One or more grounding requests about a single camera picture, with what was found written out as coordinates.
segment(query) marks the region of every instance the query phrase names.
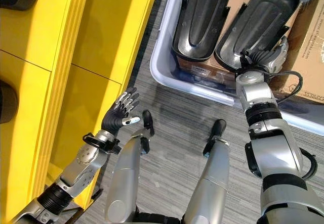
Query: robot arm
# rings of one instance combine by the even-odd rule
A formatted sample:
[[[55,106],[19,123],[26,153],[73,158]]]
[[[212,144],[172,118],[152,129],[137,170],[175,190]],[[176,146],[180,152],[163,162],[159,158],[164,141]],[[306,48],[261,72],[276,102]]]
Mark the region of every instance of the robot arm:
[[[262,217],[257,223],[323,223],[323,206],[302,178],[301,151],[263,73],[247,71],[237,77],[236,85],[249,124],[249,169],[263,179]]]
[[[62,210],[89,185],[96,171],[105,164],[108,154],[120,152],[115,139],[118,130],[140,120],[139,117],[129,117],[129,112],[138,105],[135,91],[136,88],[129,88],[115,101],[102,121],[101,130],[95,136],[89,133],[83,137],[86,143],[76,158],[51,186],[13,218],[13,223],[57,221]]]

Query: robot finger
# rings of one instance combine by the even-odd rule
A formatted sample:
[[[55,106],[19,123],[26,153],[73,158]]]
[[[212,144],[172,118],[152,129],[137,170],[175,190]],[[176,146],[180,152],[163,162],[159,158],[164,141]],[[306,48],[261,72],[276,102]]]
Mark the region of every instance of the robot finger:
[[[121,120],[123,125],[135,124],[141,120],[138,116],[128,117]]]
[[[137,105],[139,105],[139,103],[140,103],[139,101],[135,101],[133,103],[128,104],[127,107],[125,107],[126,109],[125,113],[129,114],[129,112],[132,111]]]
[[[133,101],[135,101],[140,95],[139,94],[135,94],[133,95],[130,99],[127,99],[125,102],[124,102],[124,105],[123,107],[124,108],[128,108],[129,107],[129,104],[132,104]]]

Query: yellow shelf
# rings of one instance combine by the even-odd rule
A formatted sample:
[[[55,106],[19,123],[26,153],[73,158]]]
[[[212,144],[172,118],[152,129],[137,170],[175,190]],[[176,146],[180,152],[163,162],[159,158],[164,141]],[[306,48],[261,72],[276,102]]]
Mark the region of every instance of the yellow shelf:
[[[87,0],[72,63],[128,83],[154,0]]]
[[[17,115],[1,124],[1,223],[29,201],[50,72],[0,51],[1,80],[16,91]]]
[[[52,149],[53,166],[48,172],[52,181],[75,158],[84,144],[82,136],[100,129],[101,119],[116,99],[119,88],[120,84],[114,81],[71,66]],[[95,181],[74,200],[83,208],[90,202]]]
[[[27,125],[27,128],[31,125],[37,132],[35,134],[31,131],[24,133],[25,131],[15,130],[12,138],[2,138],[1,145],[10,147],[2,148],[2,154],[8,166],[2,164],[7,172],[1,172],[1,223],[8,222],[21,210],[21,206],[26,205],[44,189],[57,121],[85,2],[86,0],[37,0],[33,8],[28,11],[0,9],[2,54],[0,76],[4,78],[4,81],[12,83],[12,86],[19,89],[17,93],[20,99],[15,120],[1,124],[1,133],[10,132],[8,127],[16,129],[21,125]],[[14,65],[18,62],[7,65],[13,60],[20,60],[24,66],[16,69]],[[36,69],[29,72],[27,80],[24,77],[25,72],[21,74],[19,68],[23,68],[21,69],[23,72],[27,68]],[[8,70],[13,70],[10,76],[6,76]],[[47,81],[43,81],[40,71],[47,75]],[[29,87],[28,85],[32,83],[37,86]],[[40,86],[46,88],[44,96],[42,96],[43,91],[39,88]],[[30,93],[29,96],[33,97],[30,100],[37,100],[37,103],[31,105],[29,101],[22,100],[21,95],[25,93]],[[37,124],[32,122],[28,114],[21,113],[21,108],[30,113],[41,111],[39,122]],[[12,149],[20,148],[23,142],[26,144],[20,152],[12,151]],[[15,167],[17,163],[21,163],[20,167],[24,174],[18,174],[18,167]]]
[[[19,97],[15,119],[0,126],[1,223],[53,182],[84,134],[100,128],[127,86],[153,2],[37,0],[28,11],[0,9],[0,78]],[[94,181],[75,199],[84,209]]]
[[[127,87],[154,0],[87,0],[55,136],[48,183],[75,157],[82,136],[96,132]],[[87,209],[97,177],[77,197]]]

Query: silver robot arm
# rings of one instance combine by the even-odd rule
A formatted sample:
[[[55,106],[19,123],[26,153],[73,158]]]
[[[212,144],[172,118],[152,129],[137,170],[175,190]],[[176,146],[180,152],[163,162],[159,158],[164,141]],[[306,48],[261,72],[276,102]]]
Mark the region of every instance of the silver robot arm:
[[[323,206],[302,178],[301,151],[263,73],[245,72],[237,77],[236,88],[250,126],[249,169],[263,179],[262,217],[257,223],[324,223]]]

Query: storage bin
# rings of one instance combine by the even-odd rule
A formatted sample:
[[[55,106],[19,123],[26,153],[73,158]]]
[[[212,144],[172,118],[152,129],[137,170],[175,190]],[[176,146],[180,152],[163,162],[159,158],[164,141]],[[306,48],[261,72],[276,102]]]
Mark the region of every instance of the storage bin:
[[[159,34],[150,60],[150,71],[153,78],[162,85],[190,94],[207,98],[222,104],[241,107],[233,90],[223,85],[212,83],[212,87],[180,80],[189,77],[177,66],[177,59],[172,53],[172,40],[179,18],[182,0],[168,0]],[[324,136],[324,105],[312,102],[287,100],[280,105],[282,117],[295,127]]]

